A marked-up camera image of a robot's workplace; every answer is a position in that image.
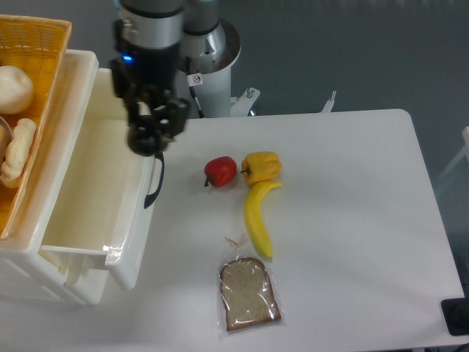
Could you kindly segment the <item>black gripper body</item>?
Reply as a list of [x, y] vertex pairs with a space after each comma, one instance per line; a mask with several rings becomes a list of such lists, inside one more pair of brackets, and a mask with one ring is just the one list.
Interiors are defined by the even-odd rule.
[[165, 106], [173, 98], [180, 42], [141, 46], [130, 39], [134, 34], [130, 21], [114, 22], [114, 48], [119, 53], [109, 62], [114, 94], [126, 106]]

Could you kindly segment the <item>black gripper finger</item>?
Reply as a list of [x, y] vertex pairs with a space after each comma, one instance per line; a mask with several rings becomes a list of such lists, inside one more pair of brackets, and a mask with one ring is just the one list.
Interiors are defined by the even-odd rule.
[[147, 105], [141, 105], [141, 100], [138, 96], [137, 86], [129, 86], [125, 93], [125, 108], [128, 111], [128, 127], [131, 124], [142, 125], [145, 128], [154, 130], [152, 116], [147, 112]]
[[168, 98], [164, 104], [153, 109], [159, 132], [163, 136], [176, 136], [184, 131], [190, 110], [184, 98]]

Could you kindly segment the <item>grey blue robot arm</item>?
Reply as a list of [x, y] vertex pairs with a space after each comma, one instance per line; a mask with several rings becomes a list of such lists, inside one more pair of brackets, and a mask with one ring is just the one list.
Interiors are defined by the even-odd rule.
[[128, 145], [149, 155], [183, 132], [190, 103], [178, 71], [211, 70], [226, 44], [217, 1], [118, 1], [111, 60], [114, 94], [128, 113]]

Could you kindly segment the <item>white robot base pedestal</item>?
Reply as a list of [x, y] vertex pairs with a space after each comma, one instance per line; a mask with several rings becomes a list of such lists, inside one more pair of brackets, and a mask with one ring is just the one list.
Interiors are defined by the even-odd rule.
[[230, 115], [232, 66], [240, 50], [236, 28], [223, 18], [210, 33], [184, 34], [175, 84], [190, 104], [190, 119]]

